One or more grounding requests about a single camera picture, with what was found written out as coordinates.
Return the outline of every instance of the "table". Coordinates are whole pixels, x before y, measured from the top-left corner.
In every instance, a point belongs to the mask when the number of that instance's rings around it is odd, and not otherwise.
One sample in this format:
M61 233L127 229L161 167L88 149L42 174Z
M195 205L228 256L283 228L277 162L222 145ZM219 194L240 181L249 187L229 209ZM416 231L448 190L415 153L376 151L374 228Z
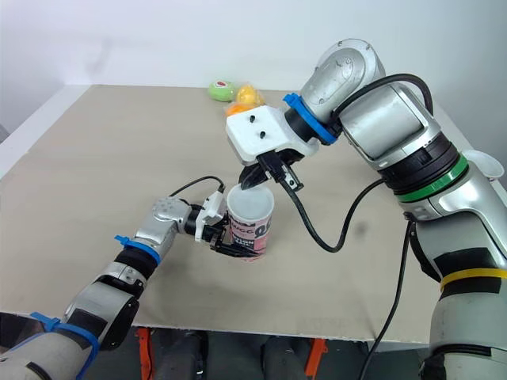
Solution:
M265 97L280 106L284 94ZM227 143L224 104L205 89L93 85L68 87L56 98L43 117L27 121L31 129L20 127L24 138L14 132L0 149L4 158L9 148L6 171L42 135L0 182L0 310L7 312L61 316L120 251L113 237L132 235L157 198L206 174L230 188L242 168ZM44 133L43 124L52 126ZM467 144L446 124L449 137ZM294 167L315 227L336 241L349 205L377 174L345 138ZM269 187L276 206L266 257L246 263L178 237L140 300L137 325L376 336L393 301L405 229L390 190L364 199L345 247L331 254L311 240L283 190ZM199 184L183 196L200 201L214 188ZM438 284L410 253L385 341L427 343L438 297Z

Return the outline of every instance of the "paper cup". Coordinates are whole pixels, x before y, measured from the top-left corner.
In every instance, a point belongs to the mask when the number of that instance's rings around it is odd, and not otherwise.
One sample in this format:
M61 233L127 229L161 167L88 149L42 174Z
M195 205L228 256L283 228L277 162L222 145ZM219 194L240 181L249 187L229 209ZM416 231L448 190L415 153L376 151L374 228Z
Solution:
M488 177L490 181L500 178L505 173L504 167L495 157L479 150L464 150L461 153L467 160L474 162L484 177Z
M227 195L233 242L263 255L274 206L273 193L264 185L248 190L241 190L239 184L234 186Z

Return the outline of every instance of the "toy fruit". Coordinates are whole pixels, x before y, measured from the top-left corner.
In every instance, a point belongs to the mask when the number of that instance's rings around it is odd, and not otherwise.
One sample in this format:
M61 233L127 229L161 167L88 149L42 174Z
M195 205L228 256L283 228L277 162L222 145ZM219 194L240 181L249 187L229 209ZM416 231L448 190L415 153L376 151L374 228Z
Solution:
M252 85L242 85L236 94L236 101L246 105L263 105L264 98Z
M216 81L209 85L208 94L216 101L232 101L234 99L234 86L230 82Z
M233 103L225 110L225 115L227 117L231 115L235 115L236 113L248 111L252 108L256 108L255 104L245 104L245 103Z

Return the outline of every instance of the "yellow tape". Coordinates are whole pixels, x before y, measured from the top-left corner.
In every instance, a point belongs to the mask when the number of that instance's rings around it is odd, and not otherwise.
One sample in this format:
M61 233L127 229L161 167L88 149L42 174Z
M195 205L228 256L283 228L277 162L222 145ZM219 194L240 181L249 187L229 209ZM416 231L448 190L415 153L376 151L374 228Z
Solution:
M497 277L500 279L507 279L507 271L498 268L475 268L457 271L445 276L440 281L440 291L442 291L448 283L458 279L470 279L471 277Z

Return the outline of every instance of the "blue ring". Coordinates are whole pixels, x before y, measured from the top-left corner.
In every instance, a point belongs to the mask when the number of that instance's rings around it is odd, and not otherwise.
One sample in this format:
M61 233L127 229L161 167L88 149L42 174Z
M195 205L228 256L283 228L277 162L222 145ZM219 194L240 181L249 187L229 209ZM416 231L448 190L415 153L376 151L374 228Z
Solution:
M78 375L76 376L76 379L82 378L82 376L85 374L88 367L91 365L93 360L98 354L98 350L100 348L100 344L98 343L97 337L92 334L90 331L85 330L81 327L70 325L68 323L61 323L58 318L50 318L46 317L45 315L37 312L33 312L30 314L30 317L33 317L37 319L38 321L41 321L44 324L44 330L46 333L51 333L55 329L62 329L71 331L74 334L77 334L79 336L82 336L86 340L90 342L90 345L92 347L90 354L88 355L88 358L85 361L85 364L83 365L82 369L79 371Z
M126 236L116 235L114 238L117 241L119 241L123 247L136 247L136 248L143 250L144 252L149 254L151 257L153 257L153 259L157 262L157 265L159 265L160 261L162 261L162 259L158 255L157 251L155 251L153 248L151 248L150 246L148 246L146 244L139 243L137 241L132 241Z
M326 143L332 144L336 142L337 138L331 135L320 122L314 118L314 116L307 110L301 97L297 93L288 93L284 97L284 102L287 103L290 107L294 108L299 115L303 118L304 121L317 132Z

